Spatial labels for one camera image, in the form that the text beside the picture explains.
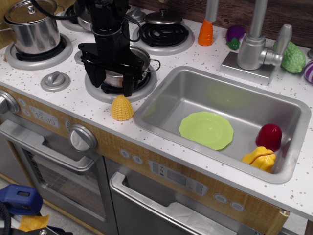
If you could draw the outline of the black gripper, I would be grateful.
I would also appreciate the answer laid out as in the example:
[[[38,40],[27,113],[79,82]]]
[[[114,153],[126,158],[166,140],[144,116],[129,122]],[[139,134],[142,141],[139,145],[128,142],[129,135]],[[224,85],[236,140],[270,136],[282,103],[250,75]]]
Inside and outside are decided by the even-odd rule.
[[[141,79],[143,61],[130,50],[129,25],[119,23],[114,30],[91,28],[95,42],[80,43],[78,48],[92,85],[99,88],[106,79],[106,71],[124,73],[123,94],[132,96]]]

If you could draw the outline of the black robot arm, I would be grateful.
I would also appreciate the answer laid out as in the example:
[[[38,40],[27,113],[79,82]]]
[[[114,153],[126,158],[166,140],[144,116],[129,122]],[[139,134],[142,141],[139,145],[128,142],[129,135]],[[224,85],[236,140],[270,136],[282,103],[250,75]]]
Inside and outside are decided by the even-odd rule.
[[[95,87],[106,79],[106,72],[113,71],[123,77],[125,97],[133,94],[142,79],[144,62],[130,50],[130,33],[127,0],[87,0],[85,5],[91,16],[91,31],[95,43],[81,43],[87,75]]]

